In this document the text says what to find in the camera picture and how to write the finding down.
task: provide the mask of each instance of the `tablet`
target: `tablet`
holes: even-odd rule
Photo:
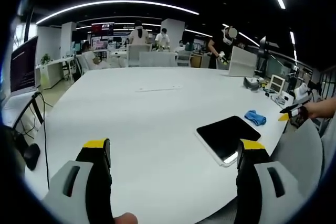
[[[226,164],[235,160],[240,139],[258,141],[261,137],[259,132],[238,116],[199,127],[197,133]]]

